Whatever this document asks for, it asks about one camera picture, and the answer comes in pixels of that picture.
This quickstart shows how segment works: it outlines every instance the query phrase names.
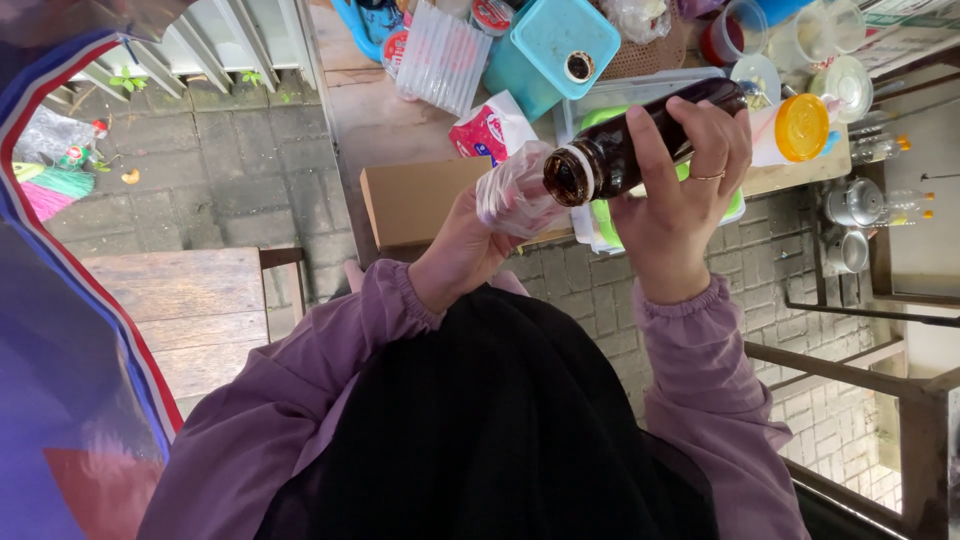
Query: orange bottle cap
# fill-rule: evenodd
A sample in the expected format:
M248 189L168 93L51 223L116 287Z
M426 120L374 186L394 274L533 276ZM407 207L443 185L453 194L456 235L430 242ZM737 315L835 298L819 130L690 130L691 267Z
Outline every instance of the orange bottle cap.
M777 147L788 160L807 161L819 156L829 132L827 106L819 97L800 94L780 104L774 136Z

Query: person's left hand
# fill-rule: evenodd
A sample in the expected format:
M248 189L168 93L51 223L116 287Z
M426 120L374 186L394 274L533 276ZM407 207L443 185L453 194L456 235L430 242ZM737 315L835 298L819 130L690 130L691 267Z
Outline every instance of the person's left hand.
M427 309L443 313L461 296L488 280L522 239L493 233L477 217L475 185L457 195L450 214L408 275Z

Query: purple sleeve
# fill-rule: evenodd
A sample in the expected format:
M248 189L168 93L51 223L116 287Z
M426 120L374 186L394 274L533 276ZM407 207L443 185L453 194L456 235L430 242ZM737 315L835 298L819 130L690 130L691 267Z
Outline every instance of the purple sleeve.
M777 455L792 435L769 420L773 398L743 352L742 313L726 280L713 275L706 291L678 306L647 302L635 284L634 309L654 371L647 429L707 475L720 537L808 538Z
M137 535L253 538L304 444L363 362L389 341L440 326L408 265L374 263L360 293L310 309L293 333L253 349L177 434Z

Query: black hijab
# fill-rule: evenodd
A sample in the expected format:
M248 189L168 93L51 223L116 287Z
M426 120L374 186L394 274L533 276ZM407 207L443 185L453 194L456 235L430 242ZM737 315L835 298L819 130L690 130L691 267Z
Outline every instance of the black hijab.
M580 326L484 286L371 357L257 540L718 537L706 477L637 427Z

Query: metal pot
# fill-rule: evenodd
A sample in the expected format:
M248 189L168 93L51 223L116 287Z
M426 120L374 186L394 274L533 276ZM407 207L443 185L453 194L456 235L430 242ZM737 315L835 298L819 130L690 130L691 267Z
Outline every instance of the metal pot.
M827 262L840 272L856 274L867 266L870 251L862 231L836 236L827 247Z
M824 213L827 219L845 227L869 227L883 211L883 192L866 178L831 189Z

